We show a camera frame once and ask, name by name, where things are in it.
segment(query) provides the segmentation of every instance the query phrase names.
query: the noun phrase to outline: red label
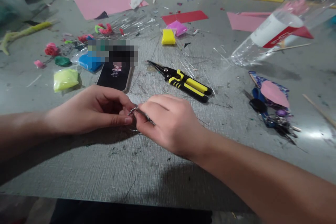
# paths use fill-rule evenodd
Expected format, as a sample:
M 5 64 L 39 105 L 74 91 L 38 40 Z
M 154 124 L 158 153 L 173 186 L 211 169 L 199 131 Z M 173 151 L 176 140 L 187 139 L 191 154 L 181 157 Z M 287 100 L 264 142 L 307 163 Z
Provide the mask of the red label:
M 295 32 L 298 28 L 290 27 L 288 26 L 285 30 L 280 32 L 278 35 L 276 35 L 274 38 L 272 38 L 266 45 L 264 45 L 264 48 L 273 48 L 278 43 L 280 43 L 282 40 L 287 38 L 289 35 L 291 35 L 293 32 Z

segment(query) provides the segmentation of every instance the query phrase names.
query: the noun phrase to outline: green object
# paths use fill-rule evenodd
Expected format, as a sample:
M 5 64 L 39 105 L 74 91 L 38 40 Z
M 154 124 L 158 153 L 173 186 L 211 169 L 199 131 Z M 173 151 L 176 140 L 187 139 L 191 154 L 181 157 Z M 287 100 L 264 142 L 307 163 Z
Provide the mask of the green object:
M 94 27 L 94 30 L 95 30 L 96 33 L 99 33 L 98 29 L 104 29 L 104 27 L 101 27 L 101 26 L 95 26 Z
M 75 69 L 63 69 L 54 73 L 54 91 L 59 92 L 78 84 L 78 72 Z
M 55 57 L 55 64 L 60 67 L 67 67 L 71 65 L 71 61 L 68 58 L 62 57 L 62 56 L 56 56 Z

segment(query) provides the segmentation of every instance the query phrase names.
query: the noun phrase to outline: phone screen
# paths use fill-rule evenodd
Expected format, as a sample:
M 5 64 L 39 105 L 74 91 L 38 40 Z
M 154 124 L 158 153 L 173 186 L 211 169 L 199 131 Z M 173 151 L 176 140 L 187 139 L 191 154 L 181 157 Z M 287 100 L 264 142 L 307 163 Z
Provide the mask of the phone screen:
M 105 63 L 100 72 L 97 85 L 125 91 L 131 76 L 130 64 L 123 63 L 123 66 L 113 63 Z

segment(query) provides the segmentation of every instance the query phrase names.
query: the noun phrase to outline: fingernail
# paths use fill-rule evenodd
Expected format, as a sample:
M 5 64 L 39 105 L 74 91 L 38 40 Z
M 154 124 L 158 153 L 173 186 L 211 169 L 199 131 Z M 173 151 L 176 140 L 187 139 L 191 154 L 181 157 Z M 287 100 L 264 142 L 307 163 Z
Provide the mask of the fingernail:
M 131 124 L 132 123 L 132 118 L 131 117 L 126 117 L 125 118 L 125 124 Z

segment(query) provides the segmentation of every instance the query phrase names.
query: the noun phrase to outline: pliers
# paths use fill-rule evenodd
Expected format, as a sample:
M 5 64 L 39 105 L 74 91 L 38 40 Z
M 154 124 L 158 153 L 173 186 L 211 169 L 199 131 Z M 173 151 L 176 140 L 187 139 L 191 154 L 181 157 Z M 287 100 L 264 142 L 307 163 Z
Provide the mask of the pliers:
M 189 77 L 180 69 L 175 70 L 166 66 L 163 67 L 149 60 L 147 60 L 147 62 L 159 70 L 159 72 L 164 76 L 165 81 L 168 81 L 169 84 L 181 89 L 199 102 L 208 102 L 208 96 L 213 93 L 211 88 Z

